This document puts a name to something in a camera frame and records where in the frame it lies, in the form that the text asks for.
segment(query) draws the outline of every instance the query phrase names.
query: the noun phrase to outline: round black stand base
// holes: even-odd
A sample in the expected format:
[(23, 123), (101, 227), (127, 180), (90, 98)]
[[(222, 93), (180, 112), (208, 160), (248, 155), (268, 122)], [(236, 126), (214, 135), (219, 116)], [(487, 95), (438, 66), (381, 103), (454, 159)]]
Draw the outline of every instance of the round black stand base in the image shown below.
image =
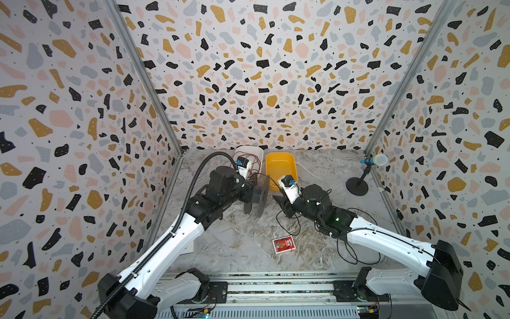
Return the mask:
[(358, 182), (360, 180), (361, 179), (359, 177), (351, 177), (345, 183), (345, 186), (347, 186), (347, 190), (356, 196), (363, 196), (366, 195), (366, 193), (368, 193), (367, 182), (361, 181), (361, 183), (358, 185)]

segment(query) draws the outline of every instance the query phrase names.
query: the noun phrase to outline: microphone stand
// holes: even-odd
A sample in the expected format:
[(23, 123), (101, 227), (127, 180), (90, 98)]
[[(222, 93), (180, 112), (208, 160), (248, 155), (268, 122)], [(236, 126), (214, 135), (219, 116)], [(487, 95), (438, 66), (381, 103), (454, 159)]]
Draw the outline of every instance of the microphone stand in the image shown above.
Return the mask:
[(365, 164), (367, 164), (367, 167), (363, 170), (361, 178), (351, 177), (345, 183), (347, 190), (356, 196), (363, 196), (368, 193), (368, 184), (364, 181), (364, 178), (370, 172), (374, 164), (370, 163), (370, 161), (365, 161)]

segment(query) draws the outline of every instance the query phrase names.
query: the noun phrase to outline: blue microphone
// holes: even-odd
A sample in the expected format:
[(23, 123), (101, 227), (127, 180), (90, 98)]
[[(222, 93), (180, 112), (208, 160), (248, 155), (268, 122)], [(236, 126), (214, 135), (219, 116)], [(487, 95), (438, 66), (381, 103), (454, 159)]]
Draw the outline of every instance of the blue microphone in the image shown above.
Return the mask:
[(384, 154), (377, 154), (374, 157), (362, 159), (360, 161), (361, 164), (375, 164), (377, 166), (383, 166), (388, 162), (388, 157)]

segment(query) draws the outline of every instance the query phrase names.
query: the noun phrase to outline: terrazzo patterned wall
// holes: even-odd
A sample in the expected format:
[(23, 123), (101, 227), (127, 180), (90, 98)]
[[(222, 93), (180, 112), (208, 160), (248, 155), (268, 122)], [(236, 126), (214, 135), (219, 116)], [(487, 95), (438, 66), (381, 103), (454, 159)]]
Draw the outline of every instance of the terrazzo patterned wall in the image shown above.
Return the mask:
[(510, 316), (510, 2), (458, 2), (375, 149), (413, 238), (452, 243), (459, 318)]
[(101, 2), (0, 10), (0, 316), (85, 318), (143, 252), (173, 150)]
[(118, 3), (183, 148), (358, 150), (441, 2)]

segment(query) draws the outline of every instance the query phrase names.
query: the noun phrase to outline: yellow bin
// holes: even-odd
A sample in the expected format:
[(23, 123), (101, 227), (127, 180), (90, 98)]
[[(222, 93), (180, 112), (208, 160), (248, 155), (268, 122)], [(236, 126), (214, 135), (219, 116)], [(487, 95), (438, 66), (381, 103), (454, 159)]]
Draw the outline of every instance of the yellow bin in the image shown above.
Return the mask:
[[(266, 174), (278, 183), (278, 180), (285, 175), (292, 175), (297, 182), (296, 160), (294, 155), (287, 152), (273, 152), (266, 156)], [(269, 182), (269, 189), (278, 191), (278, 185), (273, 181)]]

